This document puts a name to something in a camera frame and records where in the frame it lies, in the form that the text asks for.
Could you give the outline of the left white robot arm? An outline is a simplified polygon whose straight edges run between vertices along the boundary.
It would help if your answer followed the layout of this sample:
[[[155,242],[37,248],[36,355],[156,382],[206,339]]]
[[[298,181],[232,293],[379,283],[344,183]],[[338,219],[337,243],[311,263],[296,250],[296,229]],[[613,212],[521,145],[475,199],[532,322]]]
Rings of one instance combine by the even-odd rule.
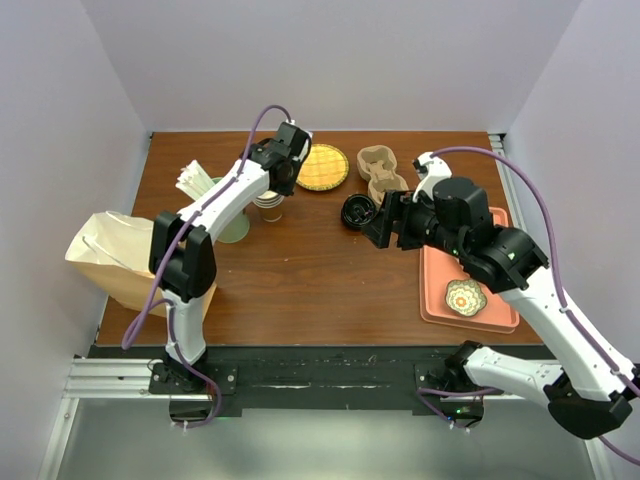
[[[166,304],[166,354],[175,362],[171,378],[185,392],[207,380],[203,297],[212,287],[217,264],[214,243],[236,216],[263,194],[293,194],[308,158],[312,134],[284,121],[274,136],[248,140],[229,172],[200,199],[177,213],[160,213],[153,225],[149,269]]]

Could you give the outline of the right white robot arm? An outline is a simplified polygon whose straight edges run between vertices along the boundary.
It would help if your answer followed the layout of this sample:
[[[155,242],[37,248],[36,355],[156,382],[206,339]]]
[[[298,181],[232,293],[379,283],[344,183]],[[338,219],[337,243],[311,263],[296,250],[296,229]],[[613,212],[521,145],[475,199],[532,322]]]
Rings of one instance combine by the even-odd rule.
[[[484,189],[455,177],[424,191],[392,191],[362,229],[376,247],[393,234],[403,250],[435,248],[524,316],[557,362],[536,364],[466,341],[445,361],[459,393],[496,389],[546,408],[566,431],[590,440],[618,429],[639,395],[639,370],[555,292],[549,260],[524,231],[495,224]]]

